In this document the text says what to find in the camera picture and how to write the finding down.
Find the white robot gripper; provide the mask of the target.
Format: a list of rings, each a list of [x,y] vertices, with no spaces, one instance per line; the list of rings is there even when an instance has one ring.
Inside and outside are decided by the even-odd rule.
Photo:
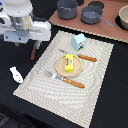
[[[7,42],[13,42],[16,46],[26,44],[29,39],[36,40],[36,49],[40,48],[42,41],[49,41],[51,37],[51,24],[48,21],[34,21],[30,13],[17,12],[9,15],[5,11],[0,12],[0,35]]]

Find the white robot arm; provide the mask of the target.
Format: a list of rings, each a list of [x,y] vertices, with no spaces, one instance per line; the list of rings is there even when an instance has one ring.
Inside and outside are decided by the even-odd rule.
[[[47,20],[37,21],[33,16],[30,0],[0,0],[0,35],[7,42],[16,46],[35,40],[37,47],[42,41],[51,37],[51,23]]]

